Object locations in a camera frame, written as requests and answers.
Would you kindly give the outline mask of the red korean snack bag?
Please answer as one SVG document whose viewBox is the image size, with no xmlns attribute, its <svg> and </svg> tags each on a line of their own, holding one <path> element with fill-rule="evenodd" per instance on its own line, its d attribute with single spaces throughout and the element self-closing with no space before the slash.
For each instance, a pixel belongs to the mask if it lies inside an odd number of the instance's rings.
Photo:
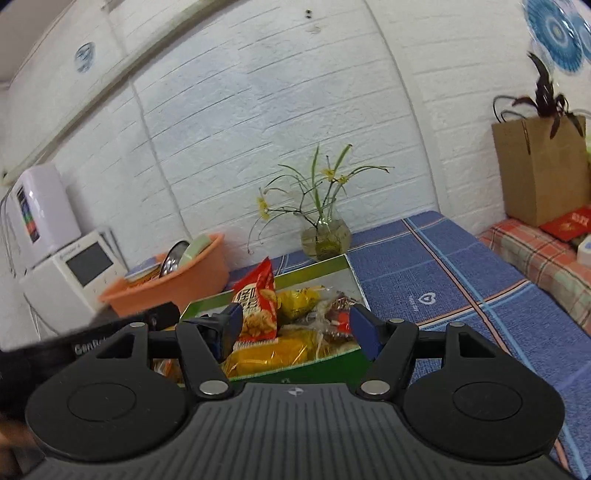
<svg viewBox="0 0 591 480">
<path fill-rule="evenodd" d="M 238 343 L 276 338 L 277 295 L 270 258 L 264 259 L 235 284 L 232 302 L 242 306 L 242 330 Z"/>
</svg>

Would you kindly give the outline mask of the clear yellow cake pack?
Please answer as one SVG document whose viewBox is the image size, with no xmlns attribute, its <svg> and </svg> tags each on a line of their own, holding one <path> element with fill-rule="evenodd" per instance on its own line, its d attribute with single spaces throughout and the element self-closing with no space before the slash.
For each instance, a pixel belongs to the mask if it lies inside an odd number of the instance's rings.
<svg viewBox="0 0 591 480">
<path fill-rule="evenodd" d="M 327 352 L 328 343 L 321 332 L 287 329 L 273 341 L 240 347 L 221 368 L 228 378 L 252 376 L 315 361 Z"/>
</svg>

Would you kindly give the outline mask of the yellow chip bag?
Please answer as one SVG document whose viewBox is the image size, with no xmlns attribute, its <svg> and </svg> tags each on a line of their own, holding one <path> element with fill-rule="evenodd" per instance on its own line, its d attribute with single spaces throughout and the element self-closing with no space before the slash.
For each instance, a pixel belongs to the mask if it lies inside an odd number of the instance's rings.
<svg viewBox="0 0 591 480">
<path fill-rule="evenodd" d="M 322 300 L 322 286 L 283 290 L 277 294 L 277 313 L 284 321 L 294 322 L 311 312 Z"/>
</svg>

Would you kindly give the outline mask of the small red nut pack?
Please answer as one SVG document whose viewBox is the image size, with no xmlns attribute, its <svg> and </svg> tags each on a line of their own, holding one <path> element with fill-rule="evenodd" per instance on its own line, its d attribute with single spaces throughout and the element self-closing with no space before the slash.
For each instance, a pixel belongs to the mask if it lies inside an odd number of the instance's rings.
<svg viewBox="0 0 591 480">
<path fill-rule="evenodd" d="M 329 342 L 354 341 L 351 321 L 351 309 L 356 299 L 340 293 L 332 299 L 322 301 L 317 307 L 317 319 L 320 330 Z"/>
</svg>

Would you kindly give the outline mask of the orange plastic basin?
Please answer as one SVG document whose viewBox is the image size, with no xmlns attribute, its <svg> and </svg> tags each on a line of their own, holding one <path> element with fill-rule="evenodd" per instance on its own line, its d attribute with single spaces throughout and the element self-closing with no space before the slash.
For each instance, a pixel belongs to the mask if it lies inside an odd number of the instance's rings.
<svg viewBox="0 0 591 480">
<path fill-rule="evenodd" d="M 183 312 L 193 301 L 221 293 L 229 279 L 224 234 L 211 234 L 209 238 L 211 244 L 177 271 L 134 284 L 121 278 L 113 282 L 99 300 L 119 317 L 126 317 L 167 302 Z"/>
</svg>

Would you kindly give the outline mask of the green cardboard box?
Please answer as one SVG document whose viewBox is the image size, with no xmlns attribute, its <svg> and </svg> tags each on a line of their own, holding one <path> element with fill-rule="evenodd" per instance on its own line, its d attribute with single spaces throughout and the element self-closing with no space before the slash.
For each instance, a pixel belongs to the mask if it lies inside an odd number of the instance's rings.
<svg viewBox="0 0 591 480">
<path fill-rule="evenodd" d="M 367 299 L 349 257 L 341 255 L 276 277 L 281 291 L 322 287 L 325 300 L 311 312 L 310 320 L 281 325 L 276 340 L 250 344 L 221 363 L 235 384 L 245 382 L 327 384 L 360 382 L 370 366 L 352 335 L 329 326 L 318 315 L 339 295 L 363 306 Z"/>
</svg>

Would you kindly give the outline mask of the blue plaid tablecloth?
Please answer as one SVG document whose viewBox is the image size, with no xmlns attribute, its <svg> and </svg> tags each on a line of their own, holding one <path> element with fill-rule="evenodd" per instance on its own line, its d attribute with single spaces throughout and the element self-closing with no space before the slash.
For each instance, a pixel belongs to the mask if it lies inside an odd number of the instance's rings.
<svg viewBox="0 0 591 480">
<path fill-rule="evenodd" d="M 557 440 L 536 477 L 589 477 L 590 339 L 546 293 L 435 211 L 356 234 L 349 261 L 377 317 L 443 344 L 416 362 L 401 433 L 360 417 L 311 462 L 279 449 L 254 477 L 518 478 L 516 457 L 543 431 Z"/>
</svg>

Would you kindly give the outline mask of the metal bowl in basin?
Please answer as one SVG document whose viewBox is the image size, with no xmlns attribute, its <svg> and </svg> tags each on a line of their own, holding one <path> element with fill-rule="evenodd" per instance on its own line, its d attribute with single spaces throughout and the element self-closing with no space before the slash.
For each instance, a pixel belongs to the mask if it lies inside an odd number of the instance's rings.
<svg viewBox="0 0 591 480">
<path fill-rule="evenodd" d="M 179 240 L 169 249 L 165 259 L 160 265 L 160 278 L 169 275 L 178 269 L 180 260 L 188 246 L 189 242 L 187 240 Z"/>
</svg>

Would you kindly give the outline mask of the white appliance with screen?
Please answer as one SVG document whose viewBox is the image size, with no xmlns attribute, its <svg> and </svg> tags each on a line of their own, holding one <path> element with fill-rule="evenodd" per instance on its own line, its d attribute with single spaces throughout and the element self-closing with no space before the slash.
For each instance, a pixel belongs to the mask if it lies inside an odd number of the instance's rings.
<svg viewBox="0 0 591 480">
<path fill-rule="evenodd" d="M 105 309 L 100 296 L 126 273 L 111 229 L 101 227 L 43 260 L 19 285 L 44 320 L 88 322 Z"/>
</svg>

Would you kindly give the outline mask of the glass vase with flowers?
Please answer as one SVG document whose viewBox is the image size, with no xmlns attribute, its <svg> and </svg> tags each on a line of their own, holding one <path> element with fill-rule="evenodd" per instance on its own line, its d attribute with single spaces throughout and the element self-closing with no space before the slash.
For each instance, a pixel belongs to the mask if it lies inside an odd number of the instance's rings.
<svg viewBox="0 0 591 480">
<path fill-rule="evenodd" d="M 342 234 L 350 231 L 337 209 L 346 185 L 368 172 L 388 175 L 394 170 L 391 165 L 372 164 L 345 169 L 342 165 L 352 149 L 352 144 L 346 144 L 332 160 L 317 147 L 305 170 L 280 163 L 280 171 L 257 192 L 257 218 L 250 227 L 246 250 L 252 253 L 252 243 L 263 241 L 263 231 L 271 224 L 293 217 L 301 222 L 301 249 L 308 257 L 322 261 L 346 253 L 351 240 Z"/>
</svg>

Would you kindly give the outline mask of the white water purifier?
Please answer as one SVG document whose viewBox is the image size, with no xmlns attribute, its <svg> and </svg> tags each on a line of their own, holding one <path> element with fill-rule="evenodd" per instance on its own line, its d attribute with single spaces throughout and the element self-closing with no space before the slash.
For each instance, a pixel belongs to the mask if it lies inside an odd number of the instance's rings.
<svg viewBox="0 0 591 480">
<path fill-rule="evenodd" d="M 28 270 L 81 237 L 53 164 L 33 166 L 20 175 L 8 194 L 7 213 Z"/>
</svg>

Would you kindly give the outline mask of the white power strip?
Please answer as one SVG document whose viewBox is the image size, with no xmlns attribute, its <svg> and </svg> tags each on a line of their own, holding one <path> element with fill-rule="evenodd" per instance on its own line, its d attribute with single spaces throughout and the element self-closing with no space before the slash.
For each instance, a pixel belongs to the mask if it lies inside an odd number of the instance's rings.
<svg viewBox="0 0 591 480">
<path fill-rule="evenodd" d="M 591 235 L 587 235 L 577 247 L 576 261 L 585 267 L 591 267 Z"/>
</svg>

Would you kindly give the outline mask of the red booklet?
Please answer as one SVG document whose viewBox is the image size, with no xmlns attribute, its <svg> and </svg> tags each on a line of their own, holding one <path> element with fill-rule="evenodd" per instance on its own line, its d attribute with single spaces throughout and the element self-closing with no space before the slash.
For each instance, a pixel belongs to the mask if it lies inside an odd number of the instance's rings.
<svg viewBox="0 0 591 480">
<path fill-rule="evenodd" d="M 590 233 L 590 207 L 584 206 L 540 226 L 545 233 L 568 243 Z"/>
</svg>

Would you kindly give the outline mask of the brown paper bag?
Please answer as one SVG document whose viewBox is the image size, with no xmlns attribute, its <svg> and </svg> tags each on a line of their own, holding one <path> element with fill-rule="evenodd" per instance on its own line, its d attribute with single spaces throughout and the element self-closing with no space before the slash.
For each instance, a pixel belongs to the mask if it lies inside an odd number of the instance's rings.
<svg viewBox="0 0 591 480">
<path fill-rule="evenodd" d="M 492 126 L 505 213 L 538 227 L 590 203 L 586 120 L 531 117 Z"/>
</svg>

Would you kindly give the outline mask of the large blue paper fan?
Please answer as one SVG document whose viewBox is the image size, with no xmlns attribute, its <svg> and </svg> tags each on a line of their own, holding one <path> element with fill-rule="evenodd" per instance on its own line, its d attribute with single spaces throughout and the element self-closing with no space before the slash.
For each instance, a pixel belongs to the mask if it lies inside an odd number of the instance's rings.
<svg viewBox="0 0 591 480">
<path fill-rule="evenodd" d="M 584 60 L 583 45 L 566 11 L 555 1 L 524 1 L 524 17 L 533 38 L 563 72 L 577 74 Z"/>
</svg>

